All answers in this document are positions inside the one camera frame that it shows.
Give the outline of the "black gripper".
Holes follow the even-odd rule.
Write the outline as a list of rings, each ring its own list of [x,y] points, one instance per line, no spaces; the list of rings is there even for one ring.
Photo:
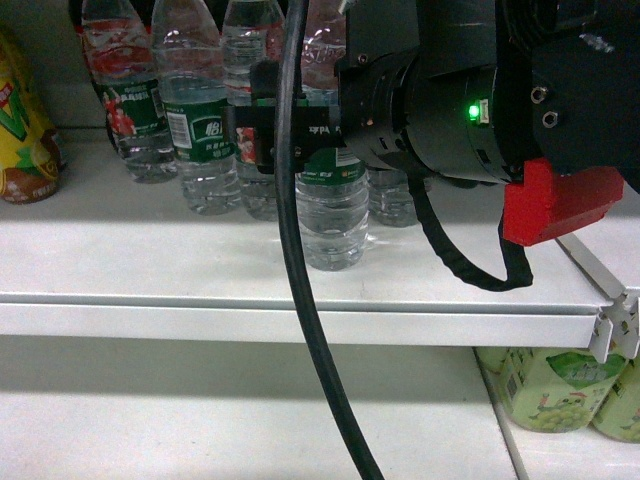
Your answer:
[[[223,109],[224,138],[235,140],[239,147],[250,143],[252,146],[243,155],[243,161],[266,175],[273,175],[276,168],[276,109],[281,70],[282,63],[275,60],[252,65],[249,103]],[[317,152],[346,146],[342,132],[346,115],[341,111],[342,96],[336,105],[313,105],[311,95],[303,91],[300,80],[296,81],[295,93],[290,131],[294,148],[292,170],[300,173]]]

